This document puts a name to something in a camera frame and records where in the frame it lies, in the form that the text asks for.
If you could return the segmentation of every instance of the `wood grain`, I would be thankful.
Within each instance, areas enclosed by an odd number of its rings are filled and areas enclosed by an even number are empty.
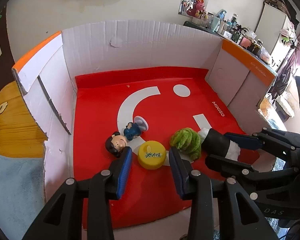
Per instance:
[[[0,114],[0,155],[12,158],[44,156],[43,142],[48,140],[36,124],[14,81],[0,92],[0,105],[7,102]]]

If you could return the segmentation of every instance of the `orange stripe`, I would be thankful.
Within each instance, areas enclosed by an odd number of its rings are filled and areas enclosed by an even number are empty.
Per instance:
[[[29,50],[26,54],[24,54],[13,66],[13,68],[17,71],[17,73],[20,72],[20,70],[23,68],[25,64],[45,45],[47,45],[50,41],[52,41],[55,37],[61,34],[61,31],[56,32],[55,34],[51,35],[46,40],[42,41],[40,44],[35,46],[33,49]]]
[[[267,87],[269,87],[275,78],[274,74],[267,69],[259,60],[251,56],[240,46],[228,40],[223,40],[222,49],[234,56],[249,70],[251,70]]]

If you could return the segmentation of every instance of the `gray towel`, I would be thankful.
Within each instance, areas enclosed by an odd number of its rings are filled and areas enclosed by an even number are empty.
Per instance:
[[[21,240],[44,206],[42,158],[0,155],[0,228]]]

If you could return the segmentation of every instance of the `yellow round container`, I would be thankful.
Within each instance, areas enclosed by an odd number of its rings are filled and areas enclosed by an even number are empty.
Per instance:
[[[145,169],[155,170],[163,165],[166,155],[166,149],[161,143],[147,141],[139,148],[138,161]]]

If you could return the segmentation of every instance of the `green pom-pom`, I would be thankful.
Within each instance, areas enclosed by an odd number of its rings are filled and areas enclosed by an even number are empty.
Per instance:
[[[200,136],[191,128],[181,129],[170,138],[170,146],[175,146],[178,150],[190,156],[192,160],[201,157]]]

